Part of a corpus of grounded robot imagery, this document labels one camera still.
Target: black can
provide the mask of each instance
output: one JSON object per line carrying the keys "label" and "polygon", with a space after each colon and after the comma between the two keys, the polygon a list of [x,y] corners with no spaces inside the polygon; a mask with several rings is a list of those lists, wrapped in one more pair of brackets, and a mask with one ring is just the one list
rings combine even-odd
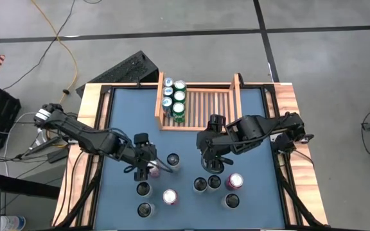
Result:
{"label": "black can", "polygon": [[239,197],[236,194],[229,193],[222,198],[222,205],[227,209],[236,209],[239,205]]}
{"label": "black can", "polygon": [[151,203],[142,203],[138,206],[137,213],[142,218],[150,218],[155,214],[155,205]]}
{"label": "black can", "polygon": [[136,192],[142,197],[150,197],[152,194],[152,187],[146,182],[141,182],[136,187]]}
{"label": "black can", "polygon": [[193,190],[197,193],[203,193],[208,186],[205,178],[198,177],[193,181]]}
{"label": "black can", "polygon": [[171,153],[166,158],[166,162],[170,166],[170,168],[174,171],[179,170],[179,156],[176,153]]}
{"label": "black can", "polygon": [[216,191],[221,186],[221,178],[216,175],[212,175],[208,178],[208,191]]}

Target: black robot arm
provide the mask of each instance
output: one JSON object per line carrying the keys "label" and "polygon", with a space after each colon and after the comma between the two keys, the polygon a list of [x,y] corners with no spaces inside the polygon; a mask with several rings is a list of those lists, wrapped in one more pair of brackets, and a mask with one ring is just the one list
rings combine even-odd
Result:
{"label": "black robot arm", "polygon": [[225,117],[211,115],[207,129],[198,132],[197,148],[201,151],[201,164],[210,173],[224,171],[225,164],[233,161],[224,158],[230,152],[237,155],[259,146],[270,135],[283,132],[292,141],[305,137],[304,123],[296,113],[266,119],[260,115],[245,115],[225,125]]}
{"label": "black robot arm", "polygon": [[141,133],[132,141],[118,129],[96,130],[72,117],[62,110],[61,105],[48,104],[34,117],[35,126],[48,130],[59,130],[70,138],[78,141],[81,149],[93,155],[104,155],[117,161],[124,161],[131,165],[127,172],[137,169],[135,181],[148,178],[148,164],[157,157],[157,150],[149,143],[148,134]]}

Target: can lid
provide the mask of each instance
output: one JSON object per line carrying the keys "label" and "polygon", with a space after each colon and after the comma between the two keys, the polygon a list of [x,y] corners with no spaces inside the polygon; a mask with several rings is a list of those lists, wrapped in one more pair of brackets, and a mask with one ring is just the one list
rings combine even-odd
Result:
{"label": "can lid", "polygon": [[172,189],[167,189],[163,194],[163,200],[165,203],[173,203],[177,200],[177,193]]}
{"label": "can lid", "polygon": [[173,97],[176,100],[184,100],[185,99],[185,93],[184,92],[175,92],[175,94],[173,95]]}
{"label": "can lid", "polygon": [[198,177],[193,181],[193,186],[196,190],[203,191],[206,189],[207,183],[204,178]]}
{"label": "can lid", "polygon": [[208,185],[213,189],[219,188],[219,186],[221,185],[221,178],[219,178],[219,176],[216,175],[210,176],[208,178]]}
{"label": "can lid", "polygon": [[138,186],[136,187],[136,192],[140,195],[140,196],[146,196],[149,191],[151,190],[151,187],[148,183],[146,182],[141,182],[138,184]]}
{"label": "can lid", "polygon": [[169,97],[165,97],[162,99],[162,105],[164,107],[168,107],[168,106],[171,106],[172,105],[172,99],[169,98]]}
{"label": "can lid", "polygon": [[231,182],[231,185],[235,187],[241,187],[243,184],[243,178],[238,173],[232,174],[231,177],[229,178],[229,181]]}
{"label": "can lid", "polygon": [[164,87],[163,92],[166,95],[171,95],[173,93],[173,89],[172,87]]}
{"label": "can lid", "polygon": [[168,157],[166,158],[166,161],[169,165],[171,166],[176,166],[177,164],[179,164],[179,156],[178,154],[176,153],[171,153],[168,155]]}
{"label": "can lid", "polygon": [[183,112],[185,111],[185,105],[183,105],[182,103],[176,103],[173,105],[172,110],[176,113]]}
{"label": "can lid", "polygon": [[152,207],[149,203],[142,203],[138,206],[138,215],[142,218],[146,218],[147,216],[151,215]]}
{"label": "can lid", "polygon": [[186,86],[186,83],[183,80],[178,80],[174,83],[175,87],[178,89],[183,89]]}
{"label": "can lid", "polygon": [[173,84],[172,78],[165,78],[164,79],[164,85],[165,86],[170,87],[170,86],[172,86],[172,84]]}
{"label": "can lid", "polygon": [[225,197],[225,203],[228,205],[230,208],[237,208],[239,205],[239,197],[236,194],[229,193]]}

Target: gray floor tile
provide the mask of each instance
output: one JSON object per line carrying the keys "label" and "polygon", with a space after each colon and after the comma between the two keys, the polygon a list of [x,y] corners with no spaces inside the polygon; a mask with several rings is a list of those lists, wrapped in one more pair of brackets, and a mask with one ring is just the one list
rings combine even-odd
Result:
{"label": "gray floor tile", "polygon": [[[37,1],[59,27],[72,0]],[[76,0],[73,14],[61,35],[100,35],[177,30],[258,28],[250,0],[103,0],[87,4]],[[29,0],[0,0],[0,38],[53,36]]]}
{"label": "gray floor tile", "polygon": [[[79,80],[84,84],[126,57],[142,49],[168,76],[185,81],[231,81],[234,73],[242,73],[245,81],[270,81],[265,51],[260,35],[224,35],[172,38],[137,38],[66,42],[78,62]],[[10,85],[42,55],[47,42],[0,44],[0,54],[6,55],[0,70],[0,87]],[[23,81],[8,89],[19,98],[20,113],[35,112],[43,104],[58,102],[62,89],[71,83],[73,63],[68,53],[54,44],[42,65]],[[80,98],[70,95],[63,104],[65,111],[78,112]],[[9,157],[26,150],[36,136],[32,125],[18,125],[10,139]],[[12,176],[35,167],[36,164],[9,163]],[[41,171],[51,165],[45,164]],[[0,174],[4,165],[0,163]]]}
{"label": "gray floor tile", "polygon": [[[270,35],[281,81],[293,82],[328,222],[370,230],[370,31]],[[366,134],[370,149],[370,133]]]}
{"label": "gray floor tile", "polygon": [[267,28],[370,25],[370,0],[261,0]]}

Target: wooden crate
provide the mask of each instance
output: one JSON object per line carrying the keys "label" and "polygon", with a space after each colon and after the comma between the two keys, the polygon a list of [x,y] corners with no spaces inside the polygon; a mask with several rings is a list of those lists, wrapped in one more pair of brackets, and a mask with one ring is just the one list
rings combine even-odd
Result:
{"label": "wooden crate", "polygon": [[155,120],[165,131],[202,131],[206,129],[211,114],[226,117],[226,123],[242,116],[241,92],[235,74],[229,89],[188,88],[186,91],[185,122],[176,123],[166,117],[162,108],[164,73],[159,73]]}

